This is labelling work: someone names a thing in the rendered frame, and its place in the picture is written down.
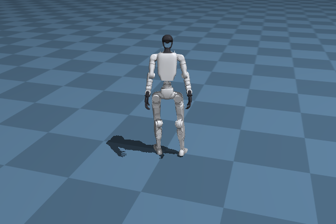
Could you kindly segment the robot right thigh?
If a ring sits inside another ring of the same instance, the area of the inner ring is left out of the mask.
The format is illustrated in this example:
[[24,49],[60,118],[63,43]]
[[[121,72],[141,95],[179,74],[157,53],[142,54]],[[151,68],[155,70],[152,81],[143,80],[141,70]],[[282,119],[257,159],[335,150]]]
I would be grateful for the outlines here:
[[175,126],[181,129],[181,121],[184,121],[184,101],[183,95],[180,92],[173,91],[173,99],[175,102],[175,109],[177,114],[177,120],[175,121]]

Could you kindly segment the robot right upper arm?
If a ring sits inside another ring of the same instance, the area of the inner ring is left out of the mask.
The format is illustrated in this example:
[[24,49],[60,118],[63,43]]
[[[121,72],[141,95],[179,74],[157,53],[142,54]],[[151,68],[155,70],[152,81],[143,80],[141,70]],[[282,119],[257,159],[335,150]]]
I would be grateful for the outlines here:
[[177,60],[180,62],[180,67],[182,71],[182,78],[186,79],[187,78],[187,66],[186,66],[186,61],[183,55],[176,54],[177,55]]

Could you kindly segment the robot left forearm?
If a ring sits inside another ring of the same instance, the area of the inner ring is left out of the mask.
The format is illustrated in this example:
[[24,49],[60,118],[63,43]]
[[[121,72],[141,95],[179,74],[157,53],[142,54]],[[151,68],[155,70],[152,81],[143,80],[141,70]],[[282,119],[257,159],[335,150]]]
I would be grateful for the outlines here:
[[147,83],[146,83],[146,91],[145,91],[145,94],[147,91],[149,91],[149,95],[151,94],[151,89],[152,89],[152,82],[153,80],[152,79],[149,79],[149,72],[148,72],[148,75],[147,75]]

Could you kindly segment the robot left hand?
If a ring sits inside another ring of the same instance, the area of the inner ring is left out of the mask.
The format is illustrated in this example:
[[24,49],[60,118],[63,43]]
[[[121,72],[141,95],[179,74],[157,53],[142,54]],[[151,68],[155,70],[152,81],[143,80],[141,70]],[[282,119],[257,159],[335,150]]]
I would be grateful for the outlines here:
[[146,107],[148,110],[150,109],[150,108],[148,108],[148,105],[149,105],[149,102],[148,102],[149,97],[150,97],[150,95],[149,95],[149,91],[147,91],[146,94],[145,94],[145,107]]

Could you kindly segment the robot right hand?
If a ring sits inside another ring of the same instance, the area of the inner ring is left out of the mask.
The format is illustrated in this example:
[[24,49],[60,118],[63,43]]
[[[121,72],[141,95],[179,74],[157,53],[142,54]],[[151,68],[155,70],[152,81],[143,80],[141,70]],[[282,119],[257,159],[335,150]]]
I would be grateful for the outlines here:
[[191,90],[188,90],[188,104],[187,104],[187,108],[186,109],[189,109],[190,106],[191,106],[191,102],[192,102],[192,93],[191,93]]

